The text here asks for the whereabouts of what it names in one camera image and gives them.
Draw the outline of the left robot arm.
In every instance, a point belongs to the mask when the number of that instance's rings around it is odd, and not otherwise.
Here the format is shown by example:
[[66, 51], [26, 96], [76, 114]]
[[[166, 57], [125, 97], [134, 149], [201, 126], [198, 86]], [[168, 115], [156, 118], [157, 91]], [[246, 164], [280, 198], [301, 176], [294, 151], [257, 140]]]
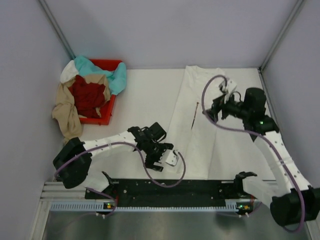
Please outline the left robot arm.
[[96, 190], [102, 198], [109, 198], [114, 191], [111, 178], [103, 170], [94, 169], [94, 163], [118, 153], [140, 150], [145, 153], [145, 167], [162, 172], [162, 163], [174, 167], [179, 159], [173, 144], [162, 142], [166, 136], [166, 131], [155, 122], [150, 127], [133, 126], [120, 134], [96, 140], [72, 138], [53, 160], [55, 177], [66, 189], [83, 186]]

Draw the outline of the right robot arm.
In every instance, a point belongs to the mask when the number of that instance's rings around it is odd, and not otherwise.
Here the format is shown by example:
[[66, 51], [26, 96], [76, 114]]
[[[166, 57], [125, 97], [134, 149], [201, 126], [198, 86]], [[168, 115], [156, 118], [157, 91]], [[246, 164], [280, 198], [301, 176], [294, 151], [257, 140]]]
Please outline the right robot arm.
[[283, 143], [279, 127], [266, 114], [264, 91], [248, 88], [244, 100], [236, 101], [235, 90], [223, 86], [219, 90], [222, 95], [212, 101], [206, 113], [214, 122], [228, 116], [240, 119], [244, 127], [242, 132], [250, 135], [276, 180], [276, 187], [271, 187], [256, 173], [242, 171], [235, 176], [234, 194], [239, 198], [247, 195], [257, 198], [269, 207], [274, 221], [281, 227], [315, 220], [320, 213], [320, 190], [298, 170]]

